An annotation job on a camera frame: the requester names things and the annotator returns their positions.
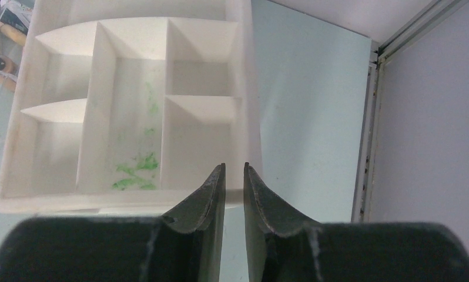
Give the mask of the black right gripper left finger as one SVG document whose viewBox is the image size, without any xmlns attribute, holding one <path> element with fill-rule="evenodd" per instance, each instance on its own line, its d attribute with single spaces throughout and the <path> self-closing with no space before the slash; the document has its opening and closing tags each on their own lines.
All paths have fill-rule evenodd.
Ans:
<svg viewBox="0 0 469 282">
<path fill-rule="evenodd" d="M 0 281 L 218 281 L 225 176 L 160 216 L 26 219 L 0 246 Z"/>
</svg>

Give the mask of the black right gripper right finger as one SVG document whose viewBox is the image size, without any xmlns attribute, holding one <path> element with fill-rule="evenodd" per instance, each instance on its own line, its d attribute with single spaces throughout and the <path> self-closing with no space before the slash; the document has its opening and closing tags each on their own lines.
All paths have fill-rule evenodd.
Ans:
<svg viewBox="0 0 469 282">
<path fill-rule="evenodd" d="M 320 223 L 244 166 L 250 281 L 469 281 L 469 255 L 436 223 Z"/>
</svg>

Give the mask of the white plastic drawer organizer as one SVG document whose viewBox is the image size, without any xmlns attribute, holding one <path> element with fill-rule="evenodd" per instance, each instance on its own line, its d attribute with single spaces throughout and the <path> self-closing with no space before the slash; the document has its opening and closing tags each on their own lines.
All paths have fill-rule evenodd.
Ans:
<svg viewBox="0 0 469 282">
<path fill-rule="evenodd" d="M 260 166 L 250 1 L 36 1 L 1 213 L 163 213 Z"/>
</svg>

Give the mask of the clear acrylic drawer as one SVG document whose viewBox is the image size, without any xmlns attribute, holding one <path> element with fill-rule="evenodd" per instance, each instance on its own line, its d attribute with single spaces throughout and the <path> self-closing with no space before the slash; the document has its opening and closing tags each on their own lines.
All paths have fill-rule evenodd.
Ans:
<svg viewBox="0 0 469 282">
<path fill-rule="evenodd" d="M 0 1 L 0 166 L 33 1 Z"/>
</svg>

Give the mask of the black makeup pencil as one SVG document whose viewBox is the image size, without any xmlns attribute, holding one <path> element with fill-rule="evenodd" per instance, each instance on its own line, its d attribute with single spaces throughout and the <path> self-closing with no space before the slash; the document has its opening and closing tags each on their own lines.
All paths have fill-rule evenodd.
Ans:
<svg viewBox="0 0 469 282">
<path fill-rule="evenodd" d="M 24 35 L 28 34 L 28 25 L 21 21 L 21 19 L 15 15 L 9 8 L 6 8 L 3 12 L 0 10 L 0 21 L 3 24 L 14 27 Z"/>
</svg>

